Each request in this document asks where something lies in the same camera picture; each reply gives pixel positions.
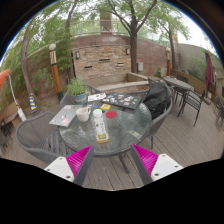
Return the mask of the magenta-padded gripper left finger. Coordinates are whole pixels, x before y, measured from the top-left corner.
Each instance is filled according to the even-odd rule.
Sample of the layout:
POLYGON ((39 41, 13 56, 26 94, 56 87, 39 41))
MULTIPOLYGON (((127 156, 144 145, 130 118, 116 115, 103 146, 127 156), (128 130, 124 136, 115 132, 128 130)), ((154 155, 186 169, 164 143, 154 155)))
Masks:
POLYGON ((58 157, 45 171, 82 186, 93 156, 94 149, 90 145, 68 157, 58 157))

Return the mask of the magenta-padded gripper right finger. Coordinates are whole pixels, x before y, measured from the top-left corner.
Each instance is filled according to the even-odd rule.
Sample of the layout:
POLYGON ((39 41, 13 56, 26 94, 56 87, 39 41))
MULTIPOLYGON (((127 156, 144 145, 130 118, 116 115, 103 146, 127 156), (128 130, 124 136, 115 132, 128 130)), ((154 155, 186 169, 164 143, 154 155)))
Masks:
POLYGON ((157 155, 138 145, 131 146, 131 154, 144 185, 182 169, 182 166, 167 154, 157 155))

